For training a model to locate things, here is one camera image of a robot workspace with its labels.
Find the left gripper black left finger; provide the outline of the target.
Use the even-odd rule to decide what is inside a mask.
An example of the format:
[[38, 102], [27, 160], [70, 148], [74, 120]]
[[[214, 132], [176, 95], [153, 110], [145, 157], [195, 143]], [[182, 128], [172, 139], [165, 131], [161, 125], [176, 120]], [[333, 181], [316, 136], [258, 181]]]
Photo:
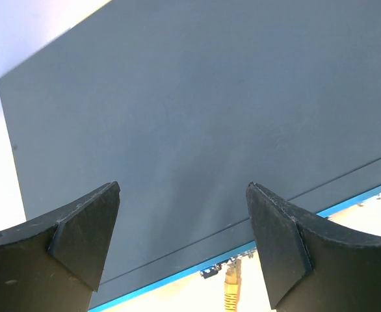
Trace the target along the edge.
[[88, 311], [119, 206], [114, 181], [0, 231], [0, 311]]

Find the dark network switch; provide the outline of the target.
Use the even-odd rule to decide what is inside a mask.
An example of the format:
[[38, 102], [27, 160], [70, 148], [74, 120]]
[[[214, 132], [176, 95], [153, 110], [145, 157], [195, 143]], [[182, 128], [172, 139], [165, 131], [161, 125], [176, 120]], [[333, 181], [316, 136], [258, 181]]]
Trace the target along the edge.
[[0, 78], [28, 219], [116, 181], [91, 307], [381, 186], [381, 1], [111, 1]]

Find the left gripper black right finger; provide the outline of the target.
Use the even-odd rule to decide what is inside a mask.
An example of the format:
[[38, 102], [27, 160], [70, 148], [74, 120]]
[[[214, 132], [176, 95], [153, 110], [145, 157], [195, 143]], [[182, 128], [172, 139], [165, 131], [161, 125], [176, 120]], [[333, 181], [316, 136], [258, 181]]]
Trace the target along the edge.
[[276, 311], [381, 311], [381, 236], [246, 189], [270, 306]]

